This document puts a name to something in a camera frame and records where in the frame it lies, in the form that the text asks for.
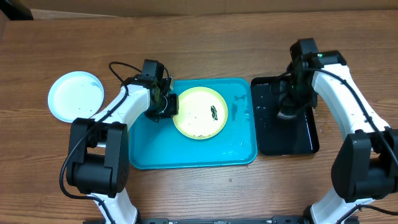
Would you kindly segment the green orange sponge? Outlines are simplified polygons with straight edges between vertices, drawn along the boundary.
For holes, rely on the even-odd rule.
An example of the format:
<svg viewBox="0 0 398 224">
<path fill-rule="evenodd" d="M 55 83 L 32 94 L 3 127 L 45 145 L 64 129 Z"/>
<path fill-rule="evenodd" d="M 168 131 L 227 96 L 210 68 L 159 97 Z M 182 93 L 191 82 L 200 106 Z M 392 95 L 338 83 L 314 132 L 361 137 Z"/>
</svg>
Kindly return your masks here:
<svg viewBox="0 0 398 224">
<path fill-rule="evenodd" d="M 295 119 L 297 117 L 297 112 L 295 110 L 281 108 L 277 114 L 277 117 L 285 120 Z"/>
</svg>

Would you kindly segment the yellow plate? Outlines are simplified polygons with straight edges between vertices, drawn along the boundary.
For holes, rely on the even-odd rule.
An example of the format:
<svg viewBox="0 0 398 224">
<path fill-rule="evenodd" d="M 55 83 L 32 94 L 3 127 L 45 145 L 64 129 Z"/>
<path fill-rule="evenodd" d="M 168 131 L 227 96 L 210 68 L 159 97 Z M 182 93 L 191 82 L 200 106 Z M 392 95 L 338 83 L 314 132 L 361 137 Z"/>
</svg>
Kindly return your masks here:
<svg viewBox="0 0 398 224">
<path fill-rule="evenodd" d="M 209 139 L 226 125 L 228 107 L 215 90 L 198 86 L 178 96 L 178 114 L 173 117 L 175 127 L 191 139 Z"/>
</svg>

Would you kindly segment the light blue plate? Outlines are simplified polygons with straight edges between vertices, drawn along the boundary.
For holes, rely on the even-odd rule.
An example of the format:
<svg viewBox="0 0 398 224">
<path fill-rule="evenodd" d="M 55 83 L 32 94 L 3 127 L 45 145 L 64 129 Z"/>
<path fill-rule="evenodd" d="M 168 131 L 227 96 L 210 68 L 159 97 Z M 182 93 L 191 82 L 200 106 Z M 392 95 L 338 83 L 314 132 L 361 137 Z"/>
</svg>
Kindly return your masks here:
<svg viewBox="0 0 398 224">
<path fill-rule="evenodd" d="M 101 108 L 104 88 L 93 74 L 74 71 L 61 76 L 49 90 L 50 112 L 60 121 L 71 123 L 77 118 L 90 118 Z"/>
</svg>

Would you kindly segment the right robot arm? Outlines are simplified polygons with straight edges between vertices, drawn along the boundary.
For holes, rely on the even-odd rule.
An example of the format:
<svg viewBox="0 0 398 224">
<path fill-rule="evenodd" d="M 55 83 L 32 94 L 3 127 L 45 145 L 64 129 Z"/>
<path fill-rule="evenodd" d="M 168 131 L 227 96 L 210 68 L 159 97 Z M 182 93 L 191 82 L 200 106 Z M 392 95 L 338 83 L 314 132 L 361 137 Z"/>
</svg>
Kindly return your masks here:
<svg viewBox="0 0 398 224">
<path fill-rule="evenodd" d="M 366 101 L 339 51 L 320 52 L 314 39 L 290 47 L 292 61 L 277 77 L 278 117 L 293 119 L 317 104 L 320 96 L 331 111 L 343 145 L 331 168 L 332 188 L 309 205 L 299 223 L 358 223 L 363 208 L 396 216 L 372 202 L 397 192 L 397 130 Z"/>
</svg>

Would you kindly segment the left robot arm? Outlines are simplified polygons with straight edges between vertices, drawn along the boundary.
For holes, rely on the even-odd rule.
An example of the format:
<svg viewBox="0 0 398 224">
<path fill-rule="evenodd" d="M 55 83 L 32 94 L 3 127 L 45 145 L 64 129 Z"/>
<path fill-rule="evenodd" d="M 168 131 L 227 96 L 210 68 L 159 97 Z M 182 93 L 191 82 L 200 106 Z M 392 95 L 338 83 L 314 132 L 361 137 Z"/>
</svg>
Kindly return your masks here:
<svg viewBox="0 0 398 224">
<path fill-rule="evenodd" d="M 92 200 L 102 223 L 138 223 L 138 209 L 131 203 L 129 134 L 144 114 L 153 122 L 178 113 L 178 96 L 172 93 L 172 77 L 157 60 L 144 60 L 137 75 L 121 82 L 119 95 L 93 118 L 72 122 L 68 156 L 59 175 L 63 194 L 76 200 Z"/>
</svg>

